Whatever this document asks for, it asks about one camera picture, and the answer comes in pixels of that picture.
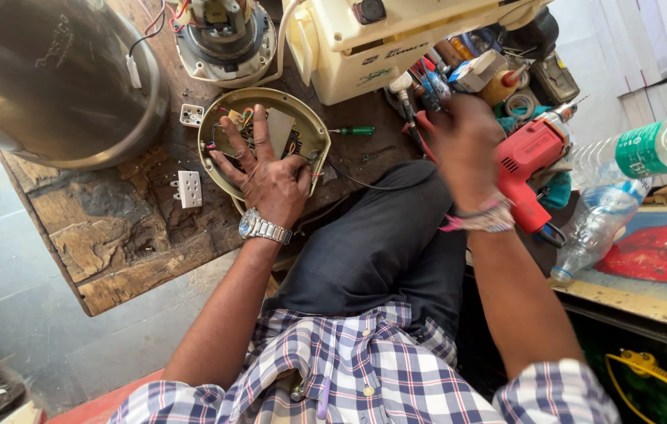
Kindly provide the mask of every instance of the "plaid shirt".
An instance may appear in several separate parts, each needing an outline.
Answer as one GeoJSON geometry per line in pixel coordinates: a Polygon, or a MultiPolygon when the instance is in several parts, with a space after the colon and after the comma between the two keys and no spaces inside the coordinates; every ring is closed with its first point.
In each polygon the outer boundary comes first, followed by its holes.
{"type": "Polygon", "coordinates": [[[403,303],[350,318],[269,311],[228,391],[151,382],[109,422],[316,422],[321,404],[329,422],[619,421],[595,375],[573,359],[530,365],[491,405],[454,371],[456,346],[439,326],[428,319],[412,337],[402,330],[410,319],[403,303]],[[302,398],[294,401],[297,384],[302,398]]]}

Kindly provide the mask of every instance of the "red cap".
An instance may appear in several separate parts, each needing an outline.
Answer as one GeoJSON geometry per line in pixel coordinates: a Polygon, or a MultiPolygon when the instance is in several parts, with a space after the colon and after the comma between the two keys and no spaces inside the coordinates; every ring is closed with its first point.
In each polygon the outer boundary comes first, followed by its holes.
{"type": "Polygon", "coordinates": [[[506,71],[504,76],[501,77],[501,84],[504,87],[513,87],[517,82],[519,82],[519,73],[517,76],[514,76],[514,71],[506,71]]]}

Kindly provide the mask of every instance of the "dark trousers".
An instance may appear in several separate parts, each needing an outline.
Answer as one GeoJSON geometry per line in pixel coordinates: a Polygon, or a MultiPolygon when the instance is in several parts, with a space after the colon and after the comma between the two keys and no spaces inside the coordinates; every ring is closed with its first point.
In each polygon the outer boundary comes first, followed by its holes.
{"type": "MultiPolygon", "coordinates": [[[[433,169],[429,161],[405,162],[388,169],[376,185],[405,185],[433,169]]],[[[430,317],[453,338],[467,239],[463,231],[437,230],[451,207],[437,173],[404,190],[367,189],[342,217],[310,237],[263,310],[352,315],[396,300],[412,306],[407,332],[430,317]]]]}

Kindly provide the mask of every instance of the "silver wristwatch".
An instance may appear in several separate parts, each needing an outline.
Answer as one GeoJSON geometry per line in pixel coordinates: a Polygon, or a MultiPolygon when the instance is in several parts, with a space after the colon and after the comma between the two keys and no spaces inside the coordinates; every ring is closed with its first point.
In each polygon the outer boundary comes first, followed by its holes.
{"type": "Polygon", "coordinates": [[[290,230],[264,220],[254,207],[247,209],[242,220],[239,221],[239,235],[245,239],[265,237],[282,245],[288,245],[291,240],[290,230]]]}

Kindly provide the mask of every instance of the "purple pen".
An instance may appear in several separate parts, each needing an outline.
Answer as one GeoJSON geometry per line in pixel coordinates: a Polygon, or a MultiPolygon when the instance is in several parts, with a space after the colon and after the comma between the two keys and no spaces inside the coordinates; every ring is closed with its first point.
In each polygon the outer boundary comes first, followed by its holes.
{"type": "Polygon", "coordinates": [[[326,411],[328,410],[328,392],[331,389],[331,377],[326,376],[326,383],[323,385],[323,398],[318,404],[318,419],[326,419],[326,411]]]}

